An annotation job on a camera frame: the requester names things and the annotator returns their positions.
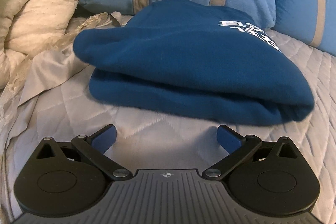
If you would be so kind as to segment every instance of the bed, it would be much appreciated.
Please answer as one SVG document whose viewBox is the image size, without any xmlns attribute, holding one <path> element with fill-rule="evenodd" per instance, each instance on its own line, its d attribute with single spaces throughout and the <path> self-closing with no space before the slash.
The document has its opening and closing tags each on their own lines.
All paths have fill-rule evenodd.
<svg viewBox="0 0 336 224">
<path fill-rule="evenodd" d="M 103 104 L 90 95 L 88 83 L 94 67 L 74 55 L 73 39 L 86 28 L 123 27 L 130 18 L 120 13 L 73 17 L 63 35 L 34 58 L 25 57 L 17 68 L 18 77 L 9 80 L 0 97 L 1 224 L 21 214 L 13 193 L 15 178 L 44 137 L 65 142 L 112 123 L 118 131 L 117 141 L 105 155 L 132 172 L 191 168 L 202 172 L 228 155 L 216 141 L 219 123 Z M 267 34 L 307 79 L 315 108 L 301 122 L 272 127 L 228 126 L 263 141 L 289 136 L 321 184 L 313 215 L 325 224 L 334 224 L 336 57 L 274 30 Z"/>
</svg>

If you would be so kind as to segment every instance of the logo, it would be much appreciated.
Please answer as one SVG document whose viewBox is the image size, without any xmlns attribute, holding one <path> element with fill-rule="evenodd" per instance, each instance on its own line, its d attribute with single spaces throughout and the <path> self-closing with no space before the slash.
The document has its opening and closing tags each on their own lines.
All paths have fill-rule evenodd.
<svg viewBox="0 0 336 224">
<path fill-rule="evenodd" d="M 166 172 L 166 173 L 163 173 L 162 176 L 164 176 L 166 179 L 171 177 L 173 174 L 172 173 L 169 173 L 169 172 Z"/>
<path fill-rule="evenodd" d="M 230 27 L 231 29 L 236 29 L 240 32 L 245 32 L 245 33 L 251 34 L 251 35 L 259 38 L 263 42 L 266 42 L 268 45 L 275 48 L 279 52 L 281 52 L 280 49 L 278 48 L 277 44 L 262 29 L 260 29 L 257 26 L 254 26 L 254 25 L 252 25 L 251 23 L 248 23 L 248 22 L 246 22 L 245 24 L 246 25 L 244 25 L 240 21 L 220 21 L 220 23 L 218 25 L 219 26 L 232 26 L 232 27 Z"/>
</svg>

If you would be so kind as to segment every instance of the wrinkled sheet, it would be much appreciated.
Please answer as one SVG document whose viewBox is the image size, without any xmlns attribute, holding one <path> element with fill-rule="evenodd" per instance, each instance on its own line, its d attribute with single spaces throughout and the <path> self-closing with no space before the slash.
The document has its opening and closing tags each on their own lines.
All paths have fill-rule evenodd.
<svg viewBox="0 0 336 224">
<path fill-rule="evenodd" d="M 91 95 L 112 105 L 250 126 L 302 121 L 310 87 L 254 24 L 228 7 L 162 0 L 125 28 L 83 31 L 73 50 L 96 67 Z"/>
<path fill-rule="evenodd" d="M 264 141 L 289 136 L 321 184 L 321 193 L 312 213 L 323 223 L 334 224 L 336 57 L 275 31 L 268 31 L 268 35 L 306 77 L 314 94 L 315 109 L 302 122 L 273 127 L 229 126 L 242 135 L 254 134 Z M 56 85 L 54 68 L 63 71 L 62 75 L 75 74 L 35 96 L 34 87 L 43 88 L 48 78 L 52 78 Z M 2 206 L 12 218 L 21 214 L 13 194 L 14 181 L 37 144 L 47 136 L 58 142 L 69 141 L 79 134 L 91 135 L 112 123 L 118 131 L 117 141 L 105 155 L 133 172 L 141 168 L 197 168 L 202 172 L 227 155 L 216 142 L 219 124 L 215 122 L 116 107 L 94 100 L 88 92 L 93 70 L 92 66 L 76 60 L 71 46 L 62 52 L 46 51 L 34 58 L 19 99 L 21 106 L 16 120 L 6 139 L 0 139 L 6 143 L 1 172 Z"/>
</svg>

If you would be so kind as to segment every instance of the blue sweatshirt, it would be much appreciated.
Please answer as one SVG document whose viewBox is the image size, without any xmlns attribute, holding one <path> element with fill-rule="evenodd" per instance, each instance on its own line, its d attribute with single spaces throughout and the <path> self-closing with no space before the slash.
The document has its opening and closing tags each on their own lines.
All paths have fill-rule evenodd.
<svg viewBox="0 0 336 224">
<path fill-rule="evenodd" d="M 91 29 L 73 50 L 96 67 L 92 96 L 219 122 L 303 120 L 314 98 L 301 71 L 242 11 L 163 0 L 123 28 Z"/>
</svg>

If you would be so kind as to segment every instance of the quilted bed cover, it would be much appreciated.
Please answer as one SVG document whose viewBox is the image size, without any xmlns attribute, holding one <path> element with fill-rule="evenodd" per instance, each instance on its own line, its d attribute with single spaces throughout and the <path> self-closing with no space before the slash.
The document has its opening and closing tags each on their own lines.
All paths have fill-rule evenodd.
<svg viewBox="0 0 336 224">
<path fill-rule="evenodd" d="M 302 122 L 273 127 L 229 126 L 242 135 L 254 134 L 264 141 L 276 141 L 280 136 L 292 138 L 320 181 L 321 192 L 313 214 L 325 224 L 334 224 L 336 57 L 272 30 L 268 35 L 307 78 L 315 109 Z M 34 58 L 16 121 L 6 136 L 1 129 L 0 140 L 4 145 L 1 206 L 9 220 L 21 214 L 13 193 L 15 179 L 37 144 L 47 136 L 58 142 L 69 141 L 79 134 L 91 135 L 112 123 L 118 131 L 117 141 L 105 155 L 133 172 L 136 169 L 197 168 L 201 173 L 227 155 L 216 141 L 218 123 L 116 107 L 94 100 L 88 91 L 93 70 L 74 56 L 72 45 L 62 52 L 45 51 Z M 55 80 L 49 79 L 54 83 L 50 89 L 46 79 L 57 77 L 57 73 L 63 80 L 57 85 Z M 34 94 L 34 89 L 41 86 L 46 91 Z"/>
</svg>

